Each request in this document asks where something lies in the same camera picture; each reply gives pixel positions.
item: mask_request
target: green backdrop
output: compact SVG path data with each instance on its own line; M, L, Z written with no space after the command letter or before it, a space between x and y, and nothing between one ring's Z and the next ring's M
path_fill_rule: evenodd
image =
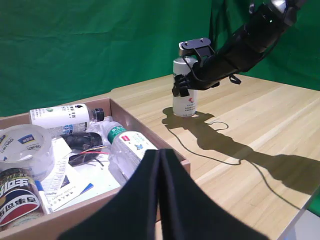
M0 0L0 116L172 73L211 0Z
M171 74L179 42L212 37L220 47L249 19L249 2L0 0L0 116ZM319 90L319 7L310 0L245 74Z

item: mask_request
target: red wire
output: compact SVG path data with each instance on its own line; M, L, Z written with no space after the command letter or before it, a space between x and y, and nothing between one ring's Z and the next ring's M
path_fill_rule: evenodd
M84 151L84 152L80 152L80 154L109 154L109 152L104 152L104 151Z

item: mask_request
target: wooden table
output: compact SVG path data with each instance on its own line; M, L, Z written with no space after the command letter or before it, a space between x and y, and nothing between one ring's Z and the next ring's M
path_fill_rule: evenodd
M189 159L213 201L275 240L320 184L320 92L240 78L200 91L189 119L173 115L171 75L91 99L118 102Z

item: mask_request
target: cardboard box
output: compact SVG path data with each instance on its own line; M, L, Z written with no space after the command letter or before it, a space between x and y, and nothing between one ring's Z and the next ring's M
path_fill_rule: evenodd
M172 149L164 140L152 132L149 128L143 125L134 116L124 110L116 102L110 98L93 100L83 102L90 108L102 108L105 116L112 116L114 121L121 123L126 129L130 131L141 132L147 139L149 139L158 149ZM5 129L10 126L28 124L29 117L27 113L9 116L0 119L0 129ZM190 173L190 163L177 151L176 155L186 169ZM116 188L104 194L98 195L86 201L80 202L73 206L51 213L49 215L40 217L38 219L27 222L21 226L13 227L11 229L0 232L0 238L5 240L16 239L56 239L60 233L79 224L93 213L102 208L110 199L120 190Z

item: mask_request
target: tape roll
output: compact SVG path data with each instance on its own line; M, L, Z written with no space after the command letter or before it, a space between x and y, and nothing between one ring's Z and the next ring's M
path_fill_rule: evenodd
M22 124L0 131L0 171L27 169L35 181L42 181L53 167L52 139L47 129Z

